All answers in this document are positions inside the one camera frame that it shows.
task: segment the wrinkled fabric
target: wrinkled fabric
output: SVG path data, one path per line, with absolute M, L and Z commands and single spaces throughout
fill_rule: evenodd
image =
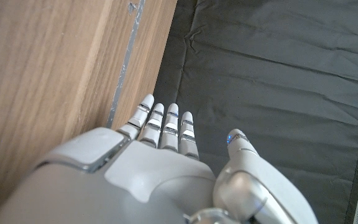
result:
M 193 113 L 216 175 L 234 128 L 344 223 L 358 159 L 358 1 L 178 0 L 155 101 Z

